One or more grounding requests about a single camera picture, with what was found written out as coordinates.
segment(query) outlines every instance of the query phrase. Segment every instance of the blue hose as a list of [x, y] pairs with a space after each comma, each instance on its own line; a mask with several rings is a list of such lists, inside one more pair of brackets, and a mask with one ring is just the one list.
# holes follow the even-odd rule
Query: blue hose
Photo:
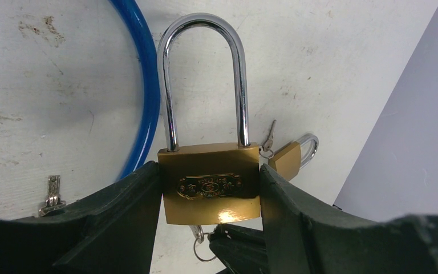
[[135, 0], [110, 0], [128, 27], [139, 53], [144, 82], [142, 121], [132, 152], [121, 172], [120, 179], [142, 166], [150, 151], [160, 111], [157, 53], [152, 34]]

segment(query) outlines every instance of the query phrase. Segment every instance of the scratched white tabletop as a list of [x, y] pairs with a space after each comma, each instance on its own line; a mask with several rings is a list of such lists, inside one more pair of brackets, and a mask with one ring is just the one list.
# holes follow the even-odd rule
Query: scratched white tabletop
[[[319, 152], [292, 182], [333, 203], [438, 0], [139, 1], [156, 44], [194, 12], [226, 19], [242, 38], [250, 134], [274, 149], [307, 132]], [[171, 53], [182, 145], [235, 142], [232, 61], [212, 30], [187, 31]], [[0, 0], [0, 218], [37, 215], [49, 175], [71, 203], [111, 184], [143, 105], [129, 33], [107, 0]], [[160, 121], [149, 159], [165, 147]], [[245, 225], [260, 228], [260, 219]], [[188, 227], [157, 229], [152, 273], [196, 269]], [[199, 252], [210, 255], [206, 245]]]

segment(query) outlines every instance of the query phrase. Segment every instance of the blue tube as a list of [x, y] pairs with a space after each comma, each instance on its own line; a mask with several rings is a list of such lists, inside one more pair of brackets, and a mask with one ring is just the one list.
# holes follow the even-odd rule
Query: blue tube
[[157, 53], [152, 34], [135, 0], [110, 0], [128, 27], [139, 53], [144, 83], [142, 121], [120, 179], [142, 166], [152, 145], [160, 111]]

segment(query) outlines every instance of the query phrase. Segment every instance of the brass padlock body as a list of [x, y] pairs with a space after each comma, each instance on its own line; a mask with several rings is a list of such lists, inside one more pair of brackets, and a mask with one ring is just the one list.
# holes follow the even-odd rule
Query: brass padlock body
[[168, 224], [221, 224], [257, 218], [256, 143], [201, 144], [158, 153]]
[[301, 167], [301, 145], [291, 142], [269, 159], [268, 165], [287, 181], [293, 179]]

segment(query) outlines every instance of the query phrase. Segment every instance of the small padlock shackle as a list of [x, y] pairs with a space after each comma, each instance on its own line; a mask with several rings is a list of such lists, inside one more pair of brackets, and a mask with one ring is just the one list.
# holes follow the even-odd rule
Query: small padlock shackle
[[248, 92], [246, 90], [246, 62], [241, 39], [234, 28], [222, 18], [207, 13], [193, 13], [173, 22], [160, 39], [157, 52], [157, 69], [164, 110], [165, 134], [168, 151], [178, 151], [177, 128], [173, 113], [169, 81], [169, 49], [173, 41], [185, 30], [208, 27], [220, 33], [228, 42], [233, 57], [234, 89], [236, 92], [237, 144], [249, 146]]

